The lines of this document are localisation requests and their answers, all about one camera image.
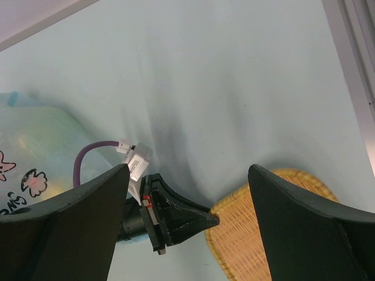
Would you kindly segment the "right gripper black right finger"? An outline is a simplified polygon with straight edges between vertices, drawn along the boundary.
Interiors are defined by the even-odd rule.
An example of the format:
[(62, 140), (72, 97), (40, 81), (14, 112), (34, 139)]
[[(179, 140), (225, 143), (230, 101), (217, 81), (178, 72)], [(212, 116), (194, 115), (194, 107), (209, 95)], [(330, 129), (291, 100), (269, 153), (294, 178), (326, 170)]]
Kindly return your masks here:
[(260, 165), (248, 182), (272, 280), (374, 280), (374, 214)]

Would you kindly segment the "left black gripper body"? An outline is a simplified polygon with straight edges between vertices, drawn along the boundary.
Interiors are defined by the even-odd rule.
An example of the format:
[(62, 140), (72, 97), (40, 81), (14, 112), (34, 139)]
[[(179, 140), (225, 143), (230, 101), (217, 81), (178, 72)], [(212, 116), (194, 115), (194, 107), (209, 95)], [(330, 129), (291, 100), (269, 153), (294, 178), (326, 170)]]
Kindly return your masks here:
[(141, 217), (144, 227), (148, 234), (149, 240), (152, 244), (154, 252), (158, 255), (166, 254), (166, 242), (162, 233), (159, 220), (155, 214), (155, 204), (151, 197), (151, 179), (150, 176), (145, 176), (141, 181)]

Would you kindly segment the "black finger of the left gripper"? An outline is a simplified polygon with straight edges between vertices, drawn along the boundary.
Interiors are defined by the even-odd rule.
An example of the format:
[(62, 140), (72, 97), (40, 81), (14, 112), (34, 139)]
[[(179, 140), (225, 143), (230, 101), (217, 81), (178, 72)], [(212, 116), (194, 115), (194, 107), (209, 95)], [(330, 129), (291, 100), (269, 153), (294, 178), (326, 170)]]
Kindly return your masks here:
[(181, 244), (220, 223), (209, 208), (174, 192), (163, 178), (159, 179), (159, 213), (168, 245)]

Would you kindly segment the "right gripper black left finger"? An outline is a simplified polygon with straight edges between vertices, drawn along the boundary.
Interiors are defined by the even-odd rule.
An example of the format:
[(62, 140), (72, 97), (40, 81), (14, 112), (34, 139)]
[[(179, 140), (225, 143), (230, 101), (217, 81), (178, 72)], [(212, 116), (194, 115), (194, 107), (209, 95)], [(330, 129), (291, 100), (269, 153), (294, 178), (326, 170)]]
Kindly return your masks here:
[(107, 280), (129, 169), (1, 216), (1, 280)]

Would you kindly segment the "woven bamboo tray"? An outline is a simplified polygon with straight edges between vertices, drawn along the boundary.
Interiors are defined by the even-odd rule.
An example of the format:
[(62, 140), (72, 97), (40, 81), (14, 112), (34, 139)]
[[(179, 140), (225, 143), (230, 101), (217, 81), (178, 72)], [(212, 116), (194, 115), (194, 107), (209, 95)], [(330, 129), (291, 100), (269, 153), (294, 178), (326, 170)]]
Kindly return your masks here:
[[(281, 168), (272, 170), (282, 179), (328, 200), (339, 200), (321, 180), (303, 170)], [(210, 210), (218, 216), (218, 226), (204, 232), (206, 242), (229, 280), (272, 280), (249, 183), (216, 203)], [(325, 280), (319, 277), (313, 263), (303, 264), (307, 277), (296, 280)]]

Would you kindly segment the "light blue plastic bag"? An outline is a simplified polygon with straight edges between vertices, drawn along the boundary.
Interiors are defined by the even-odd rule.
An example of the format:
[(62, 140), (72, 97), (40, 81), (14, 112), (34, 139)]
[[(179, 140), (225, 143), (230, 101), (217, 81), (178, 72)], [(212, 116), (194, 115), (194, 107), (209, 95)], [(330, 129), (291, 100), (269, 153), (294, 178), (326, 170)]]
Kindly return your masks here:
[(18, 92), (1, 94), (1, 214), (50, 199), (111, 169), (101, 148), (66, 112)]

